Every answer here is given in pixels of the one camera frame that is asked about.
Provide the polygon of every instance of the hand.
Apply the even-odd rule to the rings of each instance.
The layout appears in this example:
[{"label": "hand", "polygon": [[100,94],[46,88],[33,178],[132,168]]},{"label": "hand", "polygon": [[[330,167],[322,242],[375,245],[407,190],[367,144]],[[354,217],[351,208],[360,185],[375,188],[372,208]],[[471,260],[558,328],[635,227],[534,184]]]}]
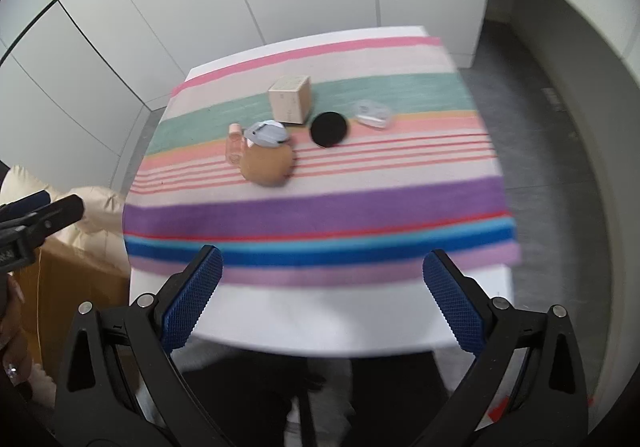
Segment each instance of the hand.
[{"label": "hand", "polygon": [[2,367],[13,384],[17,385],[29,378],[33,361],[27,347],[27,338],[20,328],[24,295],[14,277],[6,277],[8,301],[4,317],[0,320],[0,356]]}]

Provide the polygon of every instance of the small pink bottle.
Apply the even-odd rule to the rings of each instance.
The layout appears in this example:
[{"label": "small pink bottle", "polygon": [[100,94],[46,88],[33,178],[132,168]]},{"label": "small pink bottle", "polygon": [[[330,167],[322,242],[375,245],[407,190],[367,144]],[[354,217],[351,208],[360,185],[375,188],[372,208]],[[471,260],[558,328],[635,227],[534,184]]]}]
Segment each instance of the small pink bottle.
[{"label": "small pink bottle", "polygon": [[229,134],[226,137],[226,162],[231,165],[240,166],[242,154],[244,154],[244,136],[242,136],[242,126],[239,123],[232,123],[229,126]]}]

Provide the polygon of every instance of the brown cardboard box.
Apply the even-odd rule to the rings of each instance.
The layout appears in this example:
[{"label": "brown cardboard box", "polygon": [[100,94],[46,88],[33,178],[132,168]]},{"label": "brown cardboard box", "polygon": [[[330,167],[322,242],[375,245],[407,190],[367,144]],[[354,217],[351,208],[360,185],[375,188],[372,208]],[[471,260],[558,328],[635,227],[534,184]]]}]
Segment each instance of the brown cardboard box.
[{"label": "brown cardboard box", "polygon": [[71,321],[84,301],[98,309],[129,303],[129,272],[49,238],[36,262],[15,272],[24,292],[22,326],[36,362],[54,380]]}]

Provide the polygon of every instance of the blue gripper pad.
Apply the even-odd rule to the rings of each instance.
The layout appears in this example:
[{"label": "blue gripper pad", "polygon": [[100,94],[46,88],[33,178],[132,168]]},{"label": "blue gripper pad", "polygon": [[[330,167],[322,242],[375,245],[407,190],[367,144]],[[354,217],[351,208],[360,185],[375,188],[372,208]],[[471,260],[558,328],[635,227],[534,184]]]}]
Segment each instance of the blue gripper pad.
[{"label": "blue gripper pad", "polygon": [[435,252],[428,253],[424,258],[422,276],[460,348],[478,356],[486,345],[484,322],[454,275]]},{"label": "blue gripper pad", "polygon": [[40,191],[21,200],[0,207],[0,221],[9,221],[26,216],[38,208],[49,205],[51,197],[47,191]]},{"label": "blue gripper pad", "polygon": [[212,247],[164,312],[160,343],[167,354],[186,344],[222,278],[222,266],[220,250]]}]

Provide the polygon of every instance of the purple stripe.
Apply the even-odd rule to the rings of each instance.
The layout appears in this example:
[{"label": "purple stripe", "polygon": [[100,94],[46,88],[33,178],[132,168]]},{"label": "purple stripe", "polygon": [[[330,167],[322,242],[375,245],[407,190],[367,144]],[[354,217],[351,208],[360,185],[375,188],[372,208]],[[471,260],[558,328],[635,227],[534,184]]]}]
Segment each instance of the purple stripe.
[{"label": "purple stripe", "polygon": [[124,231],[143,236],[290,236],[420,225],[506,210],[500,176],[465,182],[247,202],[136,207]]},{"label": "purple stripe", "polygon": [[[461,270],[490,267],[492,265],[514,265],[520,260],[520,247],[515,241],[478,247],[451,253],[451,259]],[[186,265],[130,257],[131,266],[148,273],[164,277],[182,271]],[[422,259],[392,261],[377,265],[354,265],[348,267],[311,268],[241,268],[226,267],[222,282],[249,286],[282,287],[332,287],[365,284],[398,283],[419,279],[422,276]]]}]

